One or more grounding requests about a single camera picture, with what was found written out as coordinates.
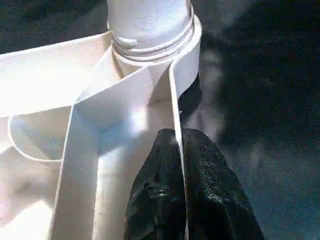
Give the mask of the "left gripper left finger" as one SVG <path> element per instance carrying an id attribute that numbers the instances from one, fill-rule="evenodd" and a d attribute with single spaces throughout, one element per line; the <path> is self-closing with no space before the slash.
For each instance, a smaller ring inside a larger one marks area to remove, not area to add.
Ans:
<path id="1" fill-rule="evenodd" d="M 182 240 L 185 186 L 175 131 L 161 129 L 134 179 L 125 211 L 124 239 Z"/>

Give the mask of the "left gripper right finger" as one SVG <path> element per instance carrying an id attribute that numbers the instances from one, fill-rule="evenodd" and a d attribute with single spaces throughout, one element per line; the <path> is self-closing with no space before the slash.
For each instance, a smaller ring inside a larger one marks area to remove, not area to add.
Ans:
<path id="1" fill-rule="evenodd" d="M 236 174 L 208 136 L 182 130 L 192 240 L 263 240 L 264 234 Z"/>

